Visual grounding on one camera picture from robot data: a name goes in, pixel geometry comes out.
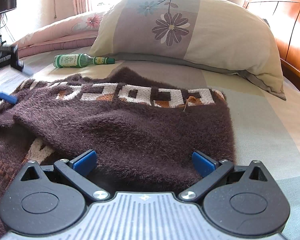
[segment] blue gripper pad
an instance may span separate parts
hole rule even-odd
[[[0,92],[0,99],[9,102],[10,104],[15,105],[18,102],[18,98],[6,93]]]
[[[216,170],[216,165],[208,159],[202,157],[199,153],[193,152],[192,163],[197,172],[204,178]]]
[[[70,161],[69,166],[86,177],[97,166],[97,153],[94,150],[88,150]]]

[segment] green glass bottle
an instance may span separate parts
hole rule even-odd
[[[64,54],[56,55],[53,65],[56,68],[63,67],[86,67],[88,65],[114,64],[114,58],[110,57],[90,57],[87,54]]]

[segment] brown fuzzy cloth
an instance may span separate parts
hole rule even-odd
[[[109,192],[175,191],[197,182],[191,155],[205,151],[216,160],[233,159],[234,139],[226,101],[210,90],[215,103],[209,105],[164,108],[131,103],[118,97],[125,84],[151,88],[151,102],[166,104],[169,92],[176,89],[143,78],[128,68],[103,80],[80,76],[66,79],[68,84],[34,86],[33,80],[18,88],[18,104],[0,105],[0,198],[22,163],[35,138],[41,138],[54,152],[41,160],[52,164],[60,158],[73,159],[87,149],[98,154],[98,168],[89,179]],[[95,83],[118,83],[107,100],[83,101],[83,93],[101,93]],[[70,95],[71,85],[82,85],[71,100],[57,100]],[[137,98],[137,89],[129,97]],[[199,93],[181,90],[184,103]],[[4,228],[0,221],[0,236]]]

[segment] pillowcase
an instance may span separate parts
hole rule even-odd
[[[226,0],[122,0],[104,15],[89,53],[235,73],[285,99],[269,27]]]
[[[45,41],[53,41],[65,36],[80,35],[81,33],[84,33],[83,35],[85,36],[93,34],[96,37],[98,36],[101,19],[109,9],[109,5],[97,6],[97,9],[94,11],[71,16],[44,26],[25,35],[14,44],[17,44],[18,48],[22,49]]]

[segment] wooden bed frame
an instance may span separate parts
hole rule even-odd
[[[245,0],[243,7],[268,21],[283,75],[300,90],[300,0]]]

